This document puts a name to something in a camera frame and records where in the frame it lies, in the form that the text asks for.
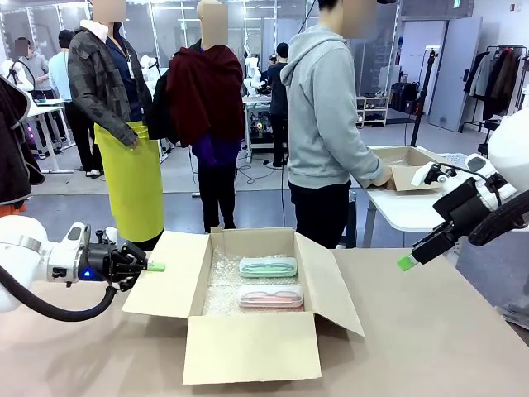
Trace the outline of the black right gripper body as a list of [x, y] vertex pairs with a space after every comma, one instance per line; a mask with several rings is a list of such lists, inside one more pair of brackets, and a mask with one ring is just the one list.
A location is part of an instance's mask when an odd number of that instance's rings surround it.
[[470, 234], [483, 220], [483, 202], [473, 178], [439, 198], [433, 208], [444, 220], [441, 226], [452, 234]]

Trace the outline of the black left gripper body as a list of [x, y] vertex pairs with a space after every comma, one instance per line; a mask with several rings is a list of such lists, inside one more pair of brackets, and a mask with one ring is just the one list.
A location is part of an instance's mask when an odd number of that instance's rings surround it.
[[126, 278], [126, 248], [88, 243], [82, 254], [82, 281], [118, 283]]

